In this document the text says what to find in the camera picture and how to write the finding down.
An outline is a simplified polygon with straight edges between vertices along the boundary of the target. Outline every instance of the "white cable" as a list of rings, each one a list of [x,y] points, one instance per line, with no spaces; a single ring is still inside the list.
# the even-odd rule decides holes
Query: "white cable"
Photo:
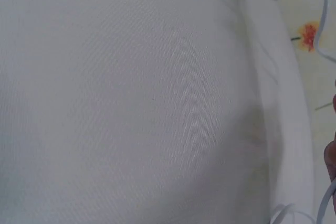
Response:
[[[317,213],[316,224],[322,224],[325,210],[327,209],[329,200],[333,196],[335,191],[336,191],[336,179],[334,179],[333,182],[330,184],[328,190],[325,192],[322,198],[319,211]]]
[[[299,210],[296,210],[294,204],[289,204],[289,205],[286,205],[286,206],[278,205],[275,208],[275,210],[273,211],[273,213],[271,215],[271,218],[273,218],[278,212],[280,212],[280,213],[274,219],[273,222],[269,221],[268,224],[281,224],[287,214],[295,214],[295,213],[307,217],[312,224],[322,224],[323,223],[323,217],[324,217],[325,211],[327,209],[329,200],[334,195],[335,191],[336,191],[336,179],[334,179],[332,181],[332,183],[330,184],[329,188],[327,189],[327,191],[325,192],[325,194],[322,198],[322,201],[321,201],[321,204],[320,204],[320,207],[319,207],[319,211],[317,213],[316,221],[309,214],[307,214],[305,212],[302,212],[302,211],[299,211]]]

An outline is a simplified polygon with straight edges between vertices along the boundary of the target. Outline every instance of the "white pillow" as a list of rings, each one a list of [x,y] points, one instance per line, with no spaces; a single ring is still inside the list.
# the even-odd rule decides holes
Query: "white pillow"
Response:
[[[0,223],[261,223],[237,0],[0,3]]]

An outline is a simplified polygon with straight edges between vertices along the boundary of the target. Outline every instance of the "fingertip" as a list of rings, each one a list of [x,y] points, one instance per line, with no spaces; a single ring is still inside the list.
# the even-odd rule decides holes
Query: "fingertip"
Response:
[[[332,99],[332,104],[334,107],[334,111],[336,112],[336,95],[334,95],[334,98]]]

